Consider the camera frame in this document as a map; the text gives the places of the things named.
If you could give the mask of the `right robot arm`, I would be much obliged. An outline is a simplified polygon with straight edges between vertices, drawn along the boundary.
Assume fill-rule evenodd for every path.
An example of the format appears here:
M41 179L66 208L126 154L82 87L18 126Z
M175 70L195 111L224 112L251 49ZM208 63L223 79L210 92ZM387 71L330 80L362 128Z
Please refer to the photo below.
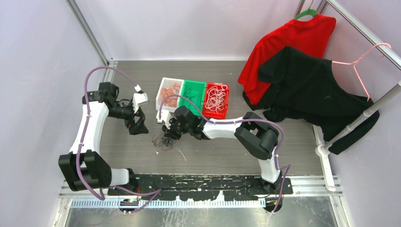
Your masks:
M180 106L174 113L159 110L156 119L163 124L164 135L174 140L187 133L197 140L238 140L258 159L263 190L275 194L281 188L282 173L274 157L279 146L279 131L257 114L247 112L245 116L236 119L208 119L196 116L187 107Z

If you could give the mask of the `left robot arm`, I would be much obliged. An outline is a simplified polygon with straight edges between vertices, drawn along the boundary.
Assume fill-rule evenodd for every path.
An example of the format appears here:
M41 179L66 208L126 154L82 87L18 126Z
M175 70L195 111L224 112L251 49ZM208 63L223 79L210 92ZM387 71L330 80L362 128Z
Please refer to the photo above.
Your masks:
M83 115L76 140L68 154L58 160L63 176L74 192L108 188L118 185L126 195L133 195L138 182L131 168L113 169L100 156L100 140L107 117L122 119L130 135L147 134L145 115L141 105L148 96L140 86L131 99L118 100L119 87L102 82L98 90L89 91L82 97Z

